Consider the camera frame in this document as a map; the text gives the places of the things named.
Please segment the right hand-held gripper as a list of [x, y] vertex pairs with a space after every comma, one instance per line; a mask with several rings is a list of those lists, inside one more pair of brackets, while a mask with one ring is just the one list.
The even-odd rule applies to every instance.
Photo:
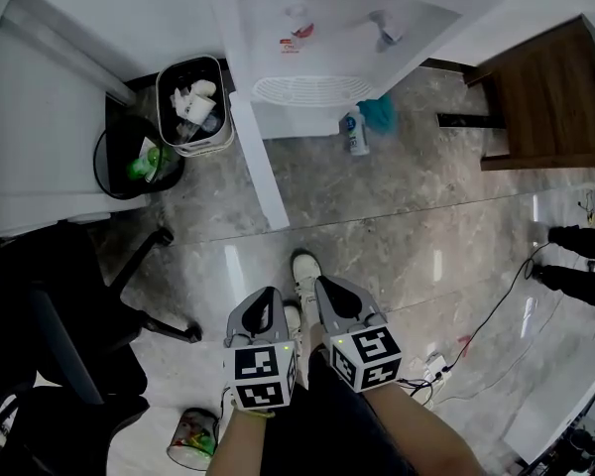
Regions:
[[320, 276], [314, 291], [329, 364], [354, 392], [397, 379], [402, 351], [371, 294], [351, 282]]

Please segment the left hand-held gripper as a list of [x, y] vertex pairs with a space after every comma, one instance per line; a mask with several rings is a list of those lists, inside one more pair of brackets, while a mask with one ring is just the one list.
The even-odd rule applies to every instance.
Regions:
[[239, 410], [272, 411], [290, 404], [297, 346], [277, 289], [261, 288], [232, 310], [224, 346], [227, 385]]

